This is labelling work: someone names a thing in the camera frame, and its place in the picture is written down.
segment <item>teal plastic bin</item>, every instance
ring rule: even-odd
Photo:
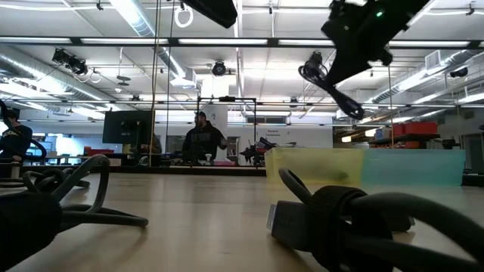
[[[464,163],[463,150],[369,149],[361,185],[460,186]]]

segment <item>monitor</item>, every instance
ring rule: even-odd
[[[106,112],[104,117],[103,143],[149,144],[152,115],[146,110]]]

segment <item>table surface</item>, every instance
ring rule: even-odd
[[[87,177],[91,189],[75,189],[64,204],[92,203],[97,178]],[[478,187],[363,189],[425,196],[484,225],[484,189]],[[84,224],[59,234],[11,271],[325,271],[309,253],[286,249],[271,238],[265,223],[269,204],[278,199],[295,197],[265,178],[114,173],[104,206],[149,218],[146,230]],[[419,221],[395,239],[469,258]]]

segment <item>translucent container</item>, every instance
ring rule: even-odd
[[[361,183],[460,186],[464,163],[463,150],[369,149]]]
[[[359,187],[365,150],[272,148],[265,154],[269,183],[282,184],[279,168],[286,167],[308,185]]]

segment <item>yellow plastic container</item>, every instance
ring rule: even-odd
[[[364,150],[332,148],[272,148],[265,154],[267,179],[282,184],[279,168],[285,167],[307,185],[360,187]]]

